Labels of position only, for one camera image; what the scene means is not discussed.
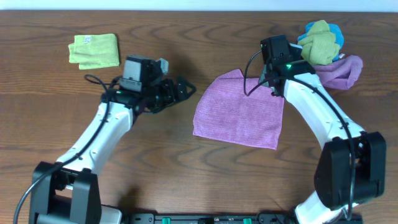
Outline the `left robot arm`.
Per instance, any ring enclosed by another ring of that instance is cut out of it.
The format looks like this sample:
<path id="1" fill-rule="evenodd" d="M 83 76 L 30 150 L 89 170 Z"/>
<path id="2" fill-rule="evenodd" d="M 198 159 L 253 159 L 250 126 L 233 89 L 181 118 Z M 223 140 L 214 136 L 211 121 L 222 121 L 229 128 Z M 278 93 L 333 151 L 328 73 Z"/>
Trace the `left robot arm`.
<path id="1" fill-rule="evenodd" d="M 123 77 L 103 83 L 94 75 L 85 78 L 102 85 L 104 93 L 95 117 L 77 142 L 56 162 L 40 162 L 32 185 L 29 223 L 126 223 L 128 215 L 103 205 L 98 177 L 120 139 L 141 113 L 156 114 L 189 99 L 196 88 L 184 78 L 158 78 L 139 82 L 138 89 L 123 85 Z"/>

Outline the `purple microfiber cloth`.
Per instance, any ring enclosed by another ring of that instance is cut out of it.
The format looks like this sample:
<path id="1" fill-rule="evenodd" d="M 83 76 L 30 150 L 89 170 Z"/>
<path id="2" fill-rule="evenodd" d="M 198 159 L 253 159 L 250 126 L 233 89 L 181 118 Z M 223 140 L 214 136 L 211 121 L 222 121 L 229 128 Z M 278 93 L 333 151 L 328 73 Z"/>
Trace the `purple microfiber cloth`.
<path id="1" fill-rule="evenodd" d="M 277 149 L 282 131 L 284 99 L 271 95 L 271 89 L 256 86 L 257 78 L 243 80 L 240 69 L 217 77 L 197 104 L 193 135 L 249 147 Z"/>

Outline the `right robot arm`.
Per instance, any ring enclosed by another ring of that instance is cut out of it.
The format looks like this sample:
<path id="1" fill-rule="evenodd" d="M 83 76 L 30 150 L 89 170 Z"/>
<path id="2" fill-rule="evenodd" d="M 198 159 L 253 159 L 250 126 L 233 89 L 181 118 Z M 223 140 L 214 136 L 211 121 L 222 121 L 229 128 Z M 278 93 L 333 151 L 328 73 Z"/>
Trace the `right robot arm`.
<path id="1" fill-rule="evenodd" d="M 296 108 L 322 149 L 313 179 L 315 190 L 294 208 L 286 223 L 348 223 L 355 206 L 384 193 L 386 140 L 350 119 L 308 62 L 276 67 L 267 63 L 259 83 Z"/>

